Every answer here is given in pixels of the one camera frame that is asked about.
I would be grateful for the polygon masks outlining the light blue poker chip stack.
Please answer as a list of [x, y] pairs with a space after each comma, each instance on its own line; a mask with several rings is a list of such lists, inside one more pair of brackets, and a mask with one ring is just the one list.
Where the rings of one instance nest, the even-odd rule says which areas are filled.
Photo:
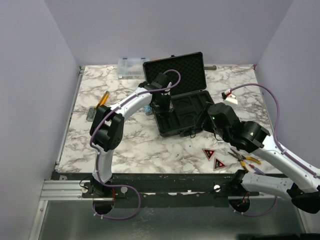
[[153, 109], [150, 105], [146, 105], [143, 107], [143, 112], [149, 116], [149, 115], [152, 115], [153, 114]]

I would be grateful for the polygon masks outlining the black poker set case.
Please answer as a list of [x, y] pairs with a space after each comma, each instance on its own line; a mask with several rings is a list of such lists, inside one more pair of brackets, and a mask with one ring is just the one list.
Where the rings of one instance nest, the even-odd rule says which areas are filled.
[[170, 105], [173, 112], [154, 112], [159, 134], [164, 137], [179, 135], [194, 137], [194, 117], [206, 102], [213, 103], [206, 90], [207, 81], [202, 52], [147, 61], [143, 64], [145, 80], [151, 83], [159, 73], [176, 70], [181, 75], [180, 83], [170, 90]]

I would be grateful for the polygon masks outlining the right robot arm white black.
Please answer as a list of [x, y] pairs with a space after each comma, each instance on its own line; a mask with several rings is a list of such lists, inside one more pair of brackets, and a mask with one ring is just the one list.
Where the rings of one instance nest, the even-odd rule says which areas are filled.
[[194, 118], [194, 128], [218, 135], [226, 143], [253, 154], [280, 170], [285, 177], [271, 177], [239, 170], [230, 191], [241, 196], [260, 192], [290, 199], [298, 209], [320, 210], [320, 170], [277, 143], [274, 135], [255, 121], [240, 121], [234, 109], [222, 102], [206, 102]]

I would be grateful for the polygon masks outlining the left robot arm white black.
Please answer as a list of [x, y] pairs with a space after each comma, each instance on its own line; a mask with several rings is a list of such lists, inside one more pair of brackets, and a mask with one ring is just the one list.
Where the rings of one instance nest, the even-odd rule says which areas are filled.
[[90, 128], [89, 145], [96, 151], [90, 186], [99, 197], [107, 197], [115, 192], [115, 188], [137, 191], [132, 186], [109, 183], [112, 178], [114, 150], [122, 141], [128, 118], [142, 107], [151, 104], [155, 97], [169, 97], [171, 89], [180, 81], [181, 74], [175, 69], [169, 69], [158, 73], [150, 83], [140, 83], [132, 94], [120, 102], [110, 107], [101, 104], [97, 108]]

